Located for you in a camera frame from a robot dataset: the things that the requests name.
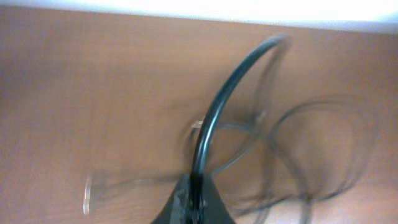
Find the wooden surface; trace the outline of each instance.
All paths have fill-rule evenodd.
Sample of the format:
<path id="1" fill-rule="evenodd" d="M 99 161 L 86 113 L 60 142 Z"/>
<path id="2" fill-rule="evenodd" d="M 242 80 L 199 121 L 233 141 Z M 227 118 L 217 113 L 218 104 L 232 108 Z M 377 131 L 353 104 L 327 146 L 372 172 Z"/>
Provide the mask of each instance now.
<path id="1" fill-rule="evenodd" d="M 292 46 L 272 94 L 276 114 L 355 93 L 381 118 L 364 177 L 314 206 L 313 223 L 398 222 L 398 36 L 14 7 L 0 8 L 0 20 L 0 223 L 149 223 L 172 183 L 135 188 L 85 217 L 87 175 L 186 169 L 187 127 L 239 61 L 281 32 Z M 227 114 L 247 114 L 266 58 Z M 255 158 L 224 177 L 244 180 Z M 279 205 L 269 223 L 297 223 L 296 207 Z"/>

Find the brown surface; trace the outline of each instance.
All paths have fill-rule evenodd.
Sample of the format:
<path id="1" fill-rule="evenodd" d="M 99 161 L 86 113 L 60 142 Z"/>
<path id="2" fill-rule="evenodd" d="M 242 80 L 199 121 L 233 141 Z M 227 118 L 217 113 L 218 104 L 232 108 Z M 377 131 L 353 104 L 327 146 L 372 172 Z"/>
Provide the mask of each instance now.
<path id="1" fill-rule="evenodd" d="M 357 93 L 381 117 L 366 175 L 315 207 L 313 222 L 398 222 L 396 35 L 13 7 L 0 18 L 0 223 L 148 223 L 172 184 L 84 217 L 89 171 L 182 170 L 187 125 L 245 54 L 280 32 L 292 47 L 276 111 L 321 93 Z M 260 70 L 227 112 L 244 114 Z M 275 208 L 270 222 L 297 221 L 286 212 Z"/>

